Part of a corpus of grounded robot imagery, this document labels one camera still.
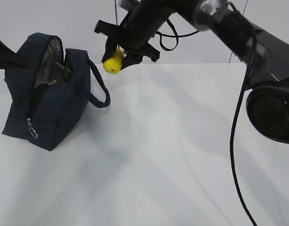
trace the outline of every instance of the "zipper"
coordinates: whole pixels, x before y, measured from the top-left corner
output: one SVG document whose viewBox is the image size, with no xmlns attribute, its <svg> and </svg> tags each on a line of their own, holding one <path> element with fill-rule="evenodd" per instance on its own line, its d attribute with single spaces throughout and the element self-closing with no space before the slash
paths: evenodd
<svg viewBox="0 0 289 226">
<path fill-rule="evenodd" d="M 51 44 L 51 42 L 52 42 L 52 40 L 53 40 L 54 38 L 59 39 L 60 48 L 61 48 L 61 54 L 62 54 L 62 56 L 61 56 L 61 63 L 63 64 L 63 62 L 64 62 L 64 50 L 63 50 L 62 41 L 61 41 L 61 39 L 60 39 L 59 37 L 57 37 L 57 36 L 51 36 L 51 37 L 49 38 L 49 40 L 47 41 L 47 45 L 45 46 L 43 53 L 41 54 L 40 61 L 38 62 L 37 66 L 36 66 L 36 69 L 35 69 L 35 71 L 34 71 L 33 78 L 32 78 L 32 83 L 31 83 L 32 89 L 31 89 L 31 91 L 30 91 L 29 109 L 28 109 L 28 113 L 27 113 L 27 117 L 26 117 L 27 119 L 26 119 L 26 120 L 27 120 L 27 125 L 28 125 L 28 128 L 29 128 L 29 132 L 30 132 L 30 134 L 32 135 L 32 137 L 35 138 L 35 139 L 38 138 L 38 134 L 37 134 L 36 130 L 34 129 L 31 121 L 32 121 L 32 118 L 33 118 L 33 116 L 34 116 L 34 113 L 35 113 L 36 108 L 37 108 L 37 106 L 38 106 L 39 103 L 38 103 L 36 106 L 33 105 L 34 85 L 35 85 L 35 81 L 36 81 L 37 72 L 38 72 L 38 70 L 39 70 L 39 68 L 40 68 L 40 66 L 41 66 L 41 63 L 42 63 L 43 58 L 44 58 L 44 56 L 45 56 L 45 54 L 46 54 L 46 51 L 47 51 L 49 45 Z"/>
<path fill-rule="evenodd" d="M 28 127 L 29 127 L 29 132 L 31 133 L 31 135 L 37 139 L 39 137 L 39 135 L 37 134 L 36 130 L 34 129 L 32 123 L 31 123 L 31 119 L 27 119 L 27 124 L 28 124 Z"/>
</svg>

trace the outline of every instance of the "bag handle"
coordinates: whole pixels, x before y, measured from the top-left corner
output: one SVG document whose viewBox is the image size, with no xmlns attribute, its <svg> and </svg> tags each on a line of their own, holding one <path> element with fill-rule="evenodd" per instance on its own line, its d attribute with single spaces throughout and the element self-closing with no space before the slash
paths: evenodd
<svg viewBox="0 0 289 226">
<path fill-rule="evenodd" d="M 97 108 L 109 107 L 111 104 L 110 93 L 109 93 L 108 89 L 106 88 L 105 83 L 103 82 L 103 79 L 99 73 L 99 70 L 97 69 L 96 65 L 90 59 L 88 59 L 88 64 L 89 64 L 98 84 L 101 86 L 102 90 L 105 92 L 106 100 L 105 100 L 105 102 L 99 101 L 90 91 L 86 90 L 81 84 L 79 84 L 77 86 L 77 90 L 81 94 L 83 94 L 88 99 L 88 101 L 90 101 Z"/>
</svg>

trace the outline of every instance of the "white table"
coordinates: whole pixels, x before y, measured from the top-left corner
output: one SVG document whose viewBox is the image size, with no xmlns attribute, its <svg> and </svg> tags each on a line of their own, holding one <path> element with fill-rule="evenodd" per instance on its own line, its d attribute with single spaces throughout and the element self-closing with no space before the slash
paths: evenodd
<svg viewBox="0 0 289 226">
<path fill-rule="evenodd" d="M 0 226 L 249 226 L 229 135 L 242 64 L 99 66 L 112 104 L 89 105 L 53 152 L 1 135 L 11 97 L 0 71 Z M 102 91 L 95 94 L 103 97 Z M 289 145 L 242 108 L 240 187 L 260 226 L 289 226 Z"/>
</svg>

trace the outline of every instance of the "bag strap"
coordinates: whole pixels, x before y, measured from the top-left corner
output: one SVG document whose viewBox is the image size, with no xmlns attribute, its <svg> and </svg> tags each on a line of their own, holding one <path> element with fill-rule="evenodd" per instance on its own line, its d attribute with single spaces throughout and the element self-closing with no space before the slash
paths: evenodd
<svg viewBox="0 0 289 226">
<path fill-rule="evenodd" d="M 83 94 L 88 99 L 88 101 L 90 101 L 97 108 L 109 107 L 111 104 L 110 93 L 109 93 L 108 89 L 106 88 L 105 83 L 103 82 L 103 79 L 99 73 L 99 70 L 90 59 L 88 59 L 88 64 L 89 64 L 98 84 L 101 86 L 102 90 L 105 92 L 106 100 L 105 100 L 105 102 L 99 101 L 90 91 L 86 90 L 81 84 L 79 84 L 77 86 L 77 90 L 81 94 Z"/>
<path fill-rule="evenodd" d="M 10 65 L 24 67 L 26 61 L 0 41 L 0 69 L 6 69 Z"/>
</svg>

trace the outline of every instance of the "white surface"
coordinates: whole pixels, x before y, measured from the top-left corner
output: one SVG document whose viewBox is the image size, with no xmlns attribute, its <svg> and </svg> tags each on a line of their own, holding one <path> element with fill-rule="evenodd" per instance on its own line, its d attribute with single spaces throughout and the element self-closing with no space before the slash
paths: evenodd
<svg viewBox="0 0 289 226">
<path fill-rule="evenodd" d="M 245 17 L 289 44 L 289 0 L 249 0 Z"/>
<path fill-rule="evenodd" d="M 50 153 L 1 135 L 11 98 L 0 71 L 0 226 L 251 225 L 229 160 L 244 72 L 241 64 L 103 72 L 111 107 L 89 105 Z M 289 145 L 258 134 L 244 107 L 235 143 L 240 187 L 257 223 L 289 226 Z"/>
<path fill-rule="evenodd" d="M 243 10 L 246 0 L 234 2 Z M 121 22 L 127 12 L 118 8 L 118 13 Z M 114 0 L 0 0 L 0 39 L 16 51 L 35 32 L 57 35 L 65 48 L 85 49 L 100 63 L 106 36 L 94 33 L 99 19 L 115 23 Z M 171 19 L 179 34 L 194 31 L 179 15 Z M 167 25 L 161 30 L 172 34 Z M 160 48 L 159 37 L 150 43 L 161 51 L 159 63 L 227 63 L 230 57 L 229 49 L 212 32 L 181 39 L 173 52 Z M 175 39 L 164 38 L 164 43 L 174 46 Z"/>
</svg>

